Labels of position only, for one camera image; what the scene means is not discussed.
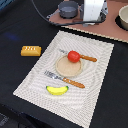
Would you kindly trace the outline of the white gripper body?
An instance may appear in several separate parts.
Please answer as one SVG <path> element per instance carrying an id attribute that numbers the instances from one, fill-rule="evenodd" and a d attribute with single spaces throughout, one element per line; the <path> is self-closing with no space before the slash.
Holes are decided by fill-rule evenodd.
<path id="1" fill-rule="evenodd" d="M 103 13 L 104 15 L 108 14 L 106 0 L 84 0 L 84 21 L 97 21 L 100 13 Z"/>

